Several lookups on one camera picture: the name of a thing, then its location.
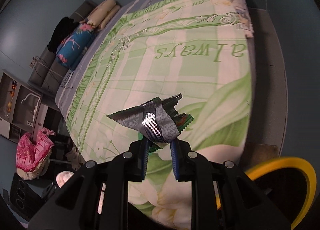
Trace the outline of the silver foil snack wrapper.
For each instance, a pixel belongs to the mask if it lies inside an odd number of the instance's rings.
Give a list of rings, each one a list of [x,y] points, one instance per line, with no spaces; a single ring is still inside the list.
[[[141,105],[109,114],[107,117],[124,127],[140,132],[156,149],[163,149],[194,120],[191,114],[179,113],[175,109],[182,97],[182,94],[163,100],[155,97]]]

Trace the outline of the yellow rimmed trash bin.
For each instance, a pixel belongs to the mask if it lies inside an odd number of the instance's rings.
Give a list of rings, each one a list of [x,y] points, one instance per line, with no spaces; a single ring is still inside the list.
[[[213,168],[218,193],[210,219],[221,229],[295,229],[316,194],[313,166],[298,157],[278,157],[243,171],[225,162]]]

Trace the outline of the green floral bed quilt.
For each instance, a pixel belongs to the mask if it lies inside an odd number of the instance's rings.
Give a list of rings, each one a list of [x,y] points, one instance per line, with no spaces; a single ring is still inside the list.
[[[86,160],[110,161],[139,134],[109,114],[182,94],[176,109],[193,122],[180,134],[213,162],[238,161],[252,105],[245,0],[172,0],[143,14],[98,53],[79,84],[69,131]]]

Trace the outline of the pink plastic bag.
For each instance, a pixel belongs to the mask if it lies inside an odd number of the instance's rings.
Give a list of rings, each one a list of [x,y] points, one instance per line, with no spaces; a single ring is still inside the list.
[[[50,139],[56,132],[47,128],[38,131],[35,143],[31,140],[31,133],[26,132],[21,136],[16,150],[16,168],[31,173],[44,162],[50,155],[54,143]]]

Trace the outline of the grey padded headboard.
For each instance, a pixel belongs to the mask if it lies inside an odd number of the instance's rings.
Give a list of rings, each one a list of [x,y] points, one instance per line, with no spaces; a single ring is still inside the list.
[[[58,62],[56,58],[58,48],[63,40],[65,40],[78,27],[97,6],[91,0],[86,0],[71,14],[71,16],[63,17],[56,25],[52,36],[44,48],[41,56],[34,57],[33,71],[29,77],[29,86],[35,88],[39,92],[54,98],[58,88],[68,71]]]

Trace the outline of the blue floral folded blanket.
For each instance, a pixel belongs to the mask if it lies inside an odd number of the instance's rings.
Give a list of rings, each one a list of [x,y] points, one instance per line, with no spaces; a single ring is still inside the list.
[[[65,68],[75,70],[94,39],[94,27],[87,23],[79,24],[57,48],[57,62]]]

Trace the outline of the white shelf unit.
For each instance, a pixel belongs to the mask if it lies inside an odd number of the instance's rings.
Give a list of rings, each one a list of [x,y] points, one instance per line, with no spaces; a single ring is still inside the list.
[[[36,140],[42,128],[58,132],[62,115],[53,99],[6,70],[1,74],[1,136],[17,143],[26,132]]]

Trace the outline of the beige folded pillow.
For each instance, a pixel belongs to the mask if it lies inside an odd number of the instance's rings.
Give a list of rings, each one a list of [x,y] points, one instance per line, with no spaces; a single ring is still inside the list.
[[[81,23],[86,23],[96,31],[103,30],[108,22],[119,11],[120,5],[115,0],[105,0],[100,3]]]

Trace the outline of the black clothing pile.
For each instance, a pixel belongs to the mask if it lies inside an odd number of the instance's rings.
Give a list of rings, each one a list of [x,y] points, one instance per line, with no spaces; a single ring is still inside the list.
[[[57,24],[52,37],[47,45],[48,51],[56,53],[58,46],[61,42],[68,37],[79,25],[74,19],[64,17]]]

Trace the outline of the dark bed frame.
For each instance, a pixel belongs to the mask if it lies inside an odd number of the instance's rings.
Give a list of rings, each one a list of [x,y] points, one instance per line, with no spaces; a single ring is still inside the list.
[[[248,40],[253,107],[240,167],[281,155],[287,125],[287,81],[283,53],[269,13],[250,8],[254,37]]]

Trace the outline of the wall power socket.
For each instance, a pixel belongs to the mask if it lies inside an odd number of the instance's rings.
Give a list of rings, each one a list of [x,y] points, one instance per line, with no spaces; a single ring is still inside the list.
[[[36,63],[36,57],[33,57],[30,64],[29,64],[29,68],[33,69],[33,67],[35,66],[35,63]]]

